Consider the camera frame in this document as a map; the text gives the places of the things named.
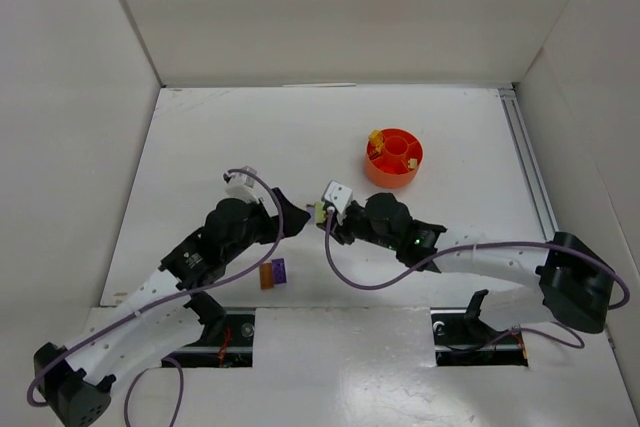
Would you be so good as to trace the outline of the green and lilac lego stack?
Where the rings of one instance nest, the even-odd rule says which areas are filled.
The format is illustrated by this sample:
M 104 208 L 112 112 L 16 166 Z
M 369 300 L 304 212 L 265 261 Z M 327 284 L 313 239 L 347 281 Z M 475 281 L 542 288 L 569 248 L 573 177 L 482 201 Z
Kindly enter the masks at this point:
M 310 216 L 309 222 L 314 225 L 323 224 L 326 221 L 327 213 L 322 202 L 306 205 L 306 211 Z

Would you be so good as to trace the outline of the yellow lego brick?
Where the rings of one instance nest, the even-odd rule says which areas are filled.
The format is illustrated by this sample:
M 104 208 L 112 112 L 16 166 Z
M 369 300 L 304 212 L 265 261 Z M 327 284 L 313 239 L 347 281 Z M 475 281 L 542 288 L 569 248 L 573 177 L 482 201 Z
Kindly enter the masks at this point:
M 374 130 L 368 137 L 368 143 L 372 149 L 372 152 L 380 154 L 384 146 L 385 137 L 380 130 Z

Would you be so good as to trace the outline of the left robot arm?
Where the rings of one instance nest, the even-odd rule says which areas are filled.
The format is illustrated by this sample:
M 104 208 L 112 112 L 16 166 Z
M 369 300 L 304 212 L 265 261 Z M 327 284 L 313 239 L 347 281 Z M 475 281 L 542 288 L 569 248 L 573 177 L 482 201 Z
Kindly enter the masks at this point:
M 310 219 L 277 189 L 277 213 L 254 197 L 218 202 L 203 226 L 179 243 L 147 280 L 116 307 L 107 323 L 61 346 L 48 342 L 33 356 L 27 402 L 50 408 L 65 426 L 89 426 L 115 391 L 175 350 L 215 339 L 226 311 L 209 294 L 226 267 L 255 244 L 276 248 Z

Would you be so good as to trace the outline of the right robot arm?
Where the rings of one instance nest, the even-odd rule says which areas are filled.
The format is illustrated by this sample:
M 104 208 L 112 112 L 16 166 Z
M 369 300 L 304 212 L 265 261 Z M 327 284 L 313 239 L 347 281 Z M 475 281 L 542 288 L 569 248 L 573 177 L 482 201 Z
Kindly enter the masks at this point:
M 481 289 L 465 319 L 494 331 L 522 323 L 558 322 L 587 334 L 603 331 L 613 270 L 578 237 L 557 232 L 547 242 L 487 241 L 414 218 L 390 192 L 365 204 L 344 186 L 323 196 L 328 240 L 363 241 L 394 252 L 414 272 L 472 274 L 513 283 L 511 290 Z

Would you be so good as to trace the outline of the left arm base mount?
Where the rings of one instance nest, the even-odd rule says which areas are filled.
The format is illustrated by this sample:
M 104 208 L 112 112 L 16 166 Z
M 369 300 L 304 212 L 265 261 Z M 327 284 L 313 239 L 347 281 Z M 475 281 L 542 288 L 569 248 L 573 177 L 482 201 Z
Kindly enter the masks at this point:
M 172 352 L 169 357 L 183 368 L 233 369 L 253 366 L 256 309 L 226 308 L 226 317 L 217 335 Z

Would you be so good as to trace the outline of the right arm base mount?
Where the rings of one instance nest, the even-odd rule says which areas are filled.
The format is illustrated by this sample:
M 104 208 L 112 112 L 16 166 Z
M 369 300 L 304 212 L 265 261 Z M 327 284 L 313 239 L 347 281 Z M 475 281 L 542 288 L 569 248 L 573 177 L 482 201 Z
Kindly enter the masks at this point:
M 473 294 L 468 306 L 436 308 L 431 323 L 438 367 L 527 367 L 528 360 L 520 334 L 509 334 L 496 340 L 496 331 L 479 319 L 482 301 L 489 293 Z

